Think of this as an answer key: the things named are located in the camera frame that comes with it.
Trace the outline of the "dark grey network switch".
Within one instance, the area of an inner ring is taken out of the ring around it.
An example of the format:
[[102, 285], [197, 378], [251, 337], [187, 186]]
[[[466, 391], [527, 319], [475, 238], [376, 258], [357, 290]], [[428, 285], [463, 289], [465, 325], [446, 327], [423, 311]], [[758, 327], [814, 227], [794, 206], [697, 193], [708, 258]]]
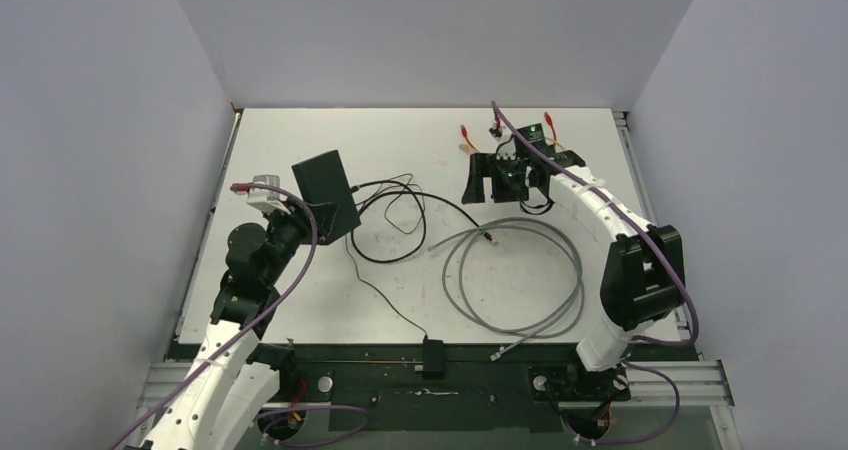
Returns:
[[339, 203], [348, 224], [347, 234], [361, 225], [353, 191], [338, 150], [330, 150], [301, 161], [292, 166], [292, 172], [301, 199], [306, 204]]

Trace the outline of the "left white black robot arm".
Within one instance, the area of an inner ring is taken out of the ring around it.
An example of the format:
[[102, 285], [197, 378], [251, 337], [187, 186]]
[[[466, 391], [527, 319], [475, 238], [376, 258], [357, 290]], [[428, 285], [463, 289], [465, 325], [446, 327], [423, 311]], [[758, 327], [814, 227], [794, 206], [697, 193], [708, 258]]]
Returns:
[[298, 248], [333, 241], [336, 203], [257, 204], [266, 225], [245, 223], [227, 238], [222, 275], [200, 349], [141, 449], [232, 449], [271, 398], [298, 386], [293, 349], [262, 337], [281, 293], [275, 284]]

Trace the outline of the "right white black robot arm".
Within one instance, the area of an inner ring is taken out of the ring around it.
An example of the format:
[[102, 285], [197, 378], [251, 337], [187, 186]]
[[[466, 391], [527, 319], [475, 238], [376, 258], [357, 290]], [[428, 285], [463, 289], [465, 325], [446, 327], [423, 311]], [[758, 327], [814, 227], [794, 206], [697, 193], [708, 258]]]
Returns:
[[548, 142], [539, 124], [513, 130], [492, 153], [471, 153], [461, 201], [523, 203], [532, 189], [606, 249], [600, 317], [571, 352], [565, 372], [573, 395], [592, 398], [613, 386], [628, 346], [643, 331], [688, 304], [682, 237], [631, 211], [576, 152]]

